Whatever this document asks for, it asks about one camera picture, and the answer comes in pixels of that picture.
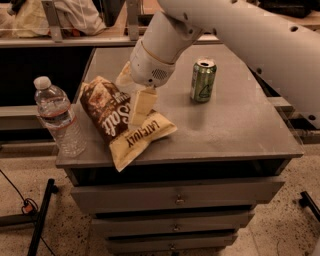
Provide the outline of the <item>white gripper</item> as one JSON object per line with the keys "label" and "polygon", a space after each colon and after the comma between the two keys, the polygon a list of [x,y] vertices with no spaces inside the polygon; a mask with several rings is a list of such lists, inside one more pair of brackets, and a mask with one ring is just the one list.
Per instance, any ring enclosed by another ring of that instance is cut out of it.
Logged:
{"label": "white gripper", "polygon": [[[117,86],[129,86],[134,82],[145,86],[164,85],[175,70],[176,53],[166,45],[151,44],[144,39],[136,43],[128,61],[116,78]],[[157,91],[153,87],[136,90],[130,100],[129,124],[141,126],[152,110]]]}

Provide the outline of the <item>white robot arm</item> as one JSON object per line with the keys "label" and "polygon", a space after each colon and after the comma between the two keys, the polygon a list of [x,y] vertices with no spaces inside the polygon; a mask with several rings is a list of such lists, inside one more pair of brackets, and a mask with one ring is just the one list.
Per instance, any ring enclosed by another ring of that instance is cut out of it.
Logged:
{"label": "white robot arm", "polygon": [[320,34],[244,0],[157,1],[119,84],[166,84],[183,51],[210,32],[320,128]]}

